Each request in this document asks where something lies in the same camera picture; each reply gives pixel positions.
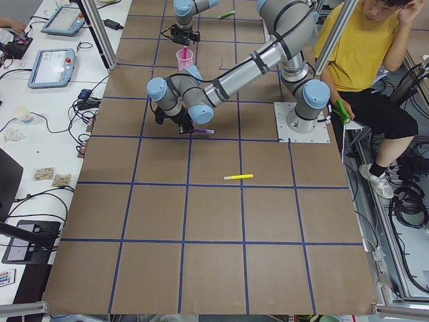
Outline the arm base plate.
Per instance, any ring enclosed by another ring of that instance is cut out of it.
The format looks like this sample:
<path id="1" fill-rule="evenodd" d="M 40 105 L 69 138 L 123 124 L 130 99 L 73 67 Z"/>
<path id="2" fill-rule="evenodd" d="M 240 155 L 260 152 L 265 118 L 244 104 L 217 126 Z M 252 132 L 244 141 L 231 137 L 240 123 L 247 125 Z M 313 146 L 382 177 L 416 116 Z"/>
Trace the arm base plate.
<path id="1" fill-rule="evenodd" d="M 329 144 L 330 137 L 324 113 L 319 111 L 313 120 L 296 114 L 295 102 L 275 102 L 275 121 L 279 143 Z"/>

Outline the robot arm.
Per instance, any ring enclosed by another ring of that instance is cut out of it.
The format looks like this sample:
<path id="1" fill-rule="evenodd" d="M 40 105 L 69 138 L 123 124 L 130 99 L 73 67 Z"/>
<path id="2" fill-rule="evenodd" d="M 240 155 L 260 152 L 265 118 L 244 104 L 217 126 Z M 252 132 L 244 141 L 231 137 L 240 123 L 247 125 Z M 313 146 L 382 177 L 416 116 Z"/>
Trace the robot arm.
<path id="1" fill-rule="evenodd" d="M 310 133 L 330 97 L 329 87 L 308 69 L 302 50 L 317 21 L 314 5 L 307 1 L 258 1 L 257 10 L 267 26 L 269 40 L 246 60 L 212 80 L 203 80 L 195 65 L 166 78 L 154 77 L 146 91 L 156 103 L 157 124 L 171 119 L 180 133 L 214 117 L 214 109 L 232 95 L 282 65 L 282 82 L 296 100 L 286 121 L 297 133 Z"/>
<path id="2" fill-rule="evenodd" d="M 170 27 L 173 43 L 189 46 L 200 41 L 200 32 L 193 30 L 193 17 L 207 9 L 217 6 L 218 0 L 176 0 L 174 13 L 176 21 Z"/>

